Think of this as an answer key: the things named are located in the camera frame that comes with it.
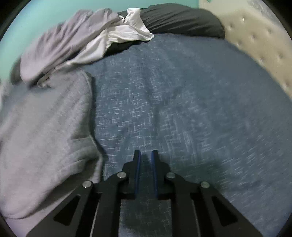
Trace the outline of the grey sweatshirt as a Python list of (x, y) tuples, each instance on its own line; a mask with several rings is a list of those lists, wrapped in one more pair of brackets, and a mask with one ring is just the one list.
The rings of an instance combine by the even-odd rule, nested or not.
[(102, 154), (91, 132), (92, 80), (77, 70), (53, 75), (47, 86), (21, 82), (3, 91), (1, 213), (34, 213), (60, 185), (70, 192), (101, 177)]

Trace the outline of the dark blue bed sheet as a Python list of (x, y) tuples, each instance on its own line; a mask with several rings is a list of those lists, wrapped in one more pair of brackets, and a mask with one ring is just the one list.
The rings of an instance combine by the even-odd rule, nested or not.
[[(102, 154), (100, 180), (135, 150), (135, 201), (123, 201), (120, 236), (171, 236), (169, 201), (155, 198), (150, 157), (157, 150), (189, 182), (211, 183), (263, 236), (291, 214), (291, 99), (251, 57), (218, 38), (157, 34), (76, 67), (92, 80), (91, 132)], [(70, 192), (58, 186), (29, 216), (9, 219), (19, 236)]]

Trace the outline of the light lilac-grey garment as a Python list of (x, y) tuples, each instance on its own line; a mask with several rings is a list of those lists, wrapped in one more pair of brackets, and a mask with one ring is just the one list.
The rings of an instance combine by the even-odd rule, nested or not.
[(48, 29), (23, 52), (20, 75), (24, 82), (33, 82), (97, 37), (103, 30), (120, 21), (110, 8), (95, 12), (79, 10), (66, 21)]

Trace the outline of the white garment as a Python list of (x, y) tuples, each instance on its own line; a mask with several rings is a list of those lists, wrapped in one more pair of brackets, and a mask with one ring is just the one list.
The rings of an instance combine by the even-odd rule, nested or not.
[(125, 43), (130, 41), (150, 41), (154, 38), (140, 17), (140, 8), (128, 8), (126, 17), (111, 24), (96, 38), (91, 40), (80, 53), (65, 65), (89, 64), (102, 59), (113, 43)]

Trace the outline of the cream tufted headboard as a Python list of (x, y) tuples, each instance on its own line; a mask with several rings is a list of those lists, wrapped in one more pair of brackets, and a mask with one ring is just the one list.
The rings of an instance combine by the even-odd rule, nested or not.
[(216, 15), (225, 39), (267, 70), (291, 96), (291, 35), (263, 1), (199, 1), (200, 8)]

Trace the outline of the long dark grey pillow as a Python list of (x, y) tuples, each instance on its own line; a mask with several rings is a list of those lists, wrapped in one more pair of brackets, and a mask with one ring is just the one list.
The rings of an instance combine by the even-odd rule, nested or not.
[(152, 34), (180, 34), (225, 38), (220, 20), (208, 10), (178, 3), (164, 3), (142, 8), (140, 18)]

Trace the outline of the grey hoodie with drawstring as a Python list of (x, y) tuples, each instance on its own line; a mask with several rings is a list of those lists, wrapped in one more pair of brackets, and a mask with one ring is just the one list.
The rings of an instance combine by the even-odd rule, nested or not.
[(52, 69), (42, 76), (37, 81), (37, 86), (39, 88), (55, 88), (61, 84), (62, 79), (67, 75), (67, 69)]

